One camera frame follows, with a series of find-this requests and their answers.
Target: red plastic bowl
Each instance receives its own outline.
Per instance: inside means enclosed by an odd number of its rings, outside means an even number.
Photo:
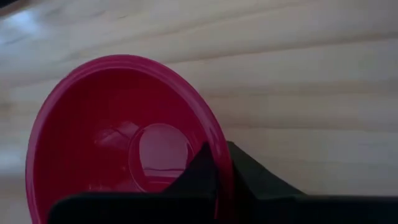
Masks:
[[[36,117],[26,160],[32,222],[45,223],[52,205],[81,192],[160,192],[205,141],[220,170],[220,200],[231,198],[225,138],[183,78],[132,55],[90,61],[54,88]]]

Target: light wood surface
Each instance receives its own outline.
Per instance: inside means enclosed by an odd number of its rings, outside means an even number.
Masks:
[[[1,223],[29,219],[24,156],[45,97],[109,54],[174,69],[227,139],[306,193],[398,195],[397,11],[395,0],[31,1],[0,21]]]

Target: red bowl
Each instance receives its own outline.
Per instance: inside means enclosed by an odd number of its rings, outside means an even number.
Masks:
[[[231,198],[225,138],[183,78],[132,55],[81,65],[47,97],[30,134],[25,175],[32,222],[45,223],[52,205],[81,192],[160,192],[205,141],[220,172],[219,199]]]

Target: wooden table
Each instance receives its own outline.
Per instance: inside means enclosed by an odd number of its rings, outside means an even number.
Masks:
[[[398,1],[34,0],[0,21],[0,220],[29,221],[35,115],[76,66],[174,69],[227,139],[309,194],[398,194]]]

